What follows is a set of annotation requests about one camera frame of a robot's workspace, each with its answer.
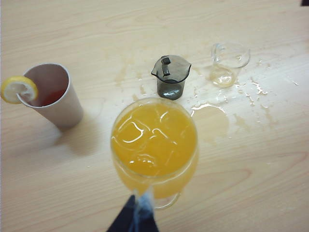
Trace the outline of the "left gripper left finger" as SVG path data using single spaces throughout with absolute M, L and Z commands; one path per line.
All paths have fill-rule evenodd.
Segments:
M 131 195 L 122 210 L 107 229 L 107 232 L 130 232 L 136 206 L 135 196 Z

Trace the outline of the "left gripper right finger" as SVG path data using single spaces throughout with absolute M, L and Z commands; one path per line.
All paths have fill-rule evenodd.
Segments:
M 134 209 L 135 232 L 158 232 L 154 214 L 153 188 L 149 187 L 135 203 Z

